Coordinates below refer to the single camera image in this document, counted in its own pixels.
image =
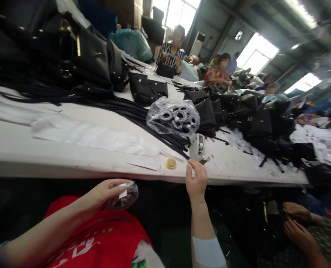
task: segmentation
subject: bandage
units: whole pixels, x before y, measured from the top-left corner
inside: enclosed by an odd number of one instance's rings
[[[226,259],[222,253],[219,241],[216,238],[202,240],[193,237],[195,261],[206,267],[222,267],[226,264]]]

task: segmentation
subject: red clothing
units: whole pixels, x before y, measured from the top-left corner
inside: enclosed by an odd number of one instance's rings
[[[76,199],[59,198],[50,205],[45,217]],[[126,211],[103,210],[77,228],[44,267],[130,268],[141,240],[149,238],[135,217]]]
[[[208,81],[210,78],[223,79],[226,81],[231,81],[229,74],[225,70],[218,70],[217,66],[213,66],[209,69],[205,76],[205,82],[203,83],[204,87],[214,86],[218,84],[217,82]]]

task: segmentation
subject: plastic bag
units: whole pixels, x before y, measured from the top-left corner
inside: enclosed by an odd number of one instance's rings
[[[199,129],[200,115],[191,100],[174,100],[164,96],[150,106],[147,126],[159,134],[189,137]]]
[[[184,60],[181,64],[180,77],[190,82],[199,81],[198,71]]]
[[[119,49],[124,50],[136,60],[147,62],[153,58],[152,50],[139,30],[120,29],[117,33],[111,33],[109,38]]]

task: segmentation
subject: white paper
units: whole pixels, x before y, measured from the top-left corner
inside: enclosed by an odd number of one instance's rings
[[[152,159],[140,160],[140,159],[129,159],[128,164],[140,166],[142,168],[148,168],[155,171],[159,170],[159,164]]]
[[[125,184],[120,184],[119,187],[121,187],[121,186],[127,186],[127,184],[126,183]],[[120,194],[119,198],[121,199],[121,198],[126,197],[126,196],[127,196],[127,189],[123,193]]]

